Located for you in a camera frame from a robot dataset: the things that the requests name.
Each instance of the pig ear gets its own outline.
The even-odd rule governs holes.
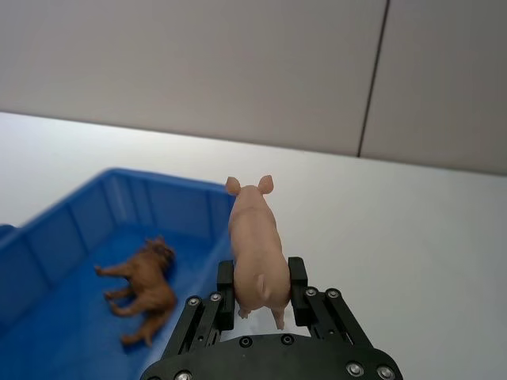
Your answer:
[[[259,181],[259,190],[261,194],[269,194],[274,189],[273,178],[271,176],[263,176]]]
[[[234,177],[227,178],[227,182],[225,183],[225,189],[229,194],[232,196],[236,196],[239,194],[239,191],[241,190],[241,185],[239,184],[239,181],[235,179]]]

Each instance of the dog leg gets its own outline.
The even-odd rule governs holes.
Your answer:
[[[153,338],[153,335],[155,335],[155,333],[167,322],[172,312],[173,308],[170,310],[153,313],[151,316],[149,316],[147,319],[146,328],[144,330],[144,342],[146,343],[146,346],[151,347],[151,339]]]
[[[151,347],[153,335],[167,322],[171,313],[172,310],[149,313],[139,330],[133,335],[123,335],[121,343],[129,345],[144,340],[146,346]]]
[[[95,265],[95,273],[99,276],[113,276],[113,277],[129,277],[131,275],[131,266],[129,264],[119,264],[112,267],[101,268]]]
[[[113,301],[109,301],[109,306],[113,314],[118,317],[130,317],[146,311],[148,309],[146,303],[142,298],[137,298],[131,305],[126,307],[119,307]]]
[[[284,329],[284,309],[271,309],[273,318],[275,318],[276,328],[279,330]]]
[[[119,289],[117,291],[106,291],[104,293],[105,299],[117,299],[117,298],[125,298],[134,295],[134,290],[131,287],[124,287],[123,289]]]

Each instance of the white table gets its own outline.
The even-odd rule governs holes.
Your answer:
[[[0,223],[109,167],[242,184],[271,173],[284,254],[339,288],[406,379],[505,378],[507,178],[0,113]],[[286,318],[294,326],[292,312]],[[274,333],[266,310],[224,338]]]

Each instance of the toy animal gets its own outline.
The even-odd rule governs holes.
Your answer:
[[[150,241],[125,263],[101,268],[95,266],[99,276],[124,277],[128,287],[118,291],[106,291],[105,299],[113,314],[129,317],[144,312],[146,319],[133,335],[123,335],[121,343],[134,344],[144,340],[151,346],[153,335],[166,323],[176,306],[176,295],[164,277],[164,272],[174,260],[174,251],[164,242],[163,237]],[[126,307],[119,307],[113,299],[134,296],[133,302]]]
[[[236,196],[229,218],[229,234],[236,259],[234,292],[239,316],[247,318],[251,310],[267,306],[276,327],[283,329],[291,280],[275,217],[263,196],[273,187],[271,176],[262,177],[258,186],[242,188],[233,177],[226,182],[227,192]]]

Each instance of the screw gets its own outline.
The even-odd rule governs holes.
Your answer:
[[[199,299],[197,297],[192,297],[191,299],[189,299],[189,305],[190,306],[195,306],[199,303]]]
[[[239,340],[239,345],[243,348],[250,347],[252,345],[252,338],[249,336],[244,336]]]
[[[294,343],[294,338],[292,337],[292,335],[284,334],[282,336],[282,343],[285,344],[286,346],[290,346],[291,344]]]
[[[174,376],[174,380],[190,380],[192,378],[192,374],[186,370],[182,372],[178,372],[176,376]]]
[[[339,293],[337,291],[328,291],[327,296],[329,298],[338,298]]]
[[[305,294],[310,297],[313,297],[314,295],[317,294],[317,291],[313,287],[309,287],[307,291],[305,291]]]
[[[222,299],[222,295],[220,293],[213,293],[210,299],[212,301],[219,301]]]
[[[347,372],[349,372],[349,374],[354,378],[359,378],[364,374],[364,368],[359,363],[349,363],[346,368]]]
[[[395,378],[394,371],[387,366],[377,368],[377,374],[379,374],[382,380],[394,380]]]

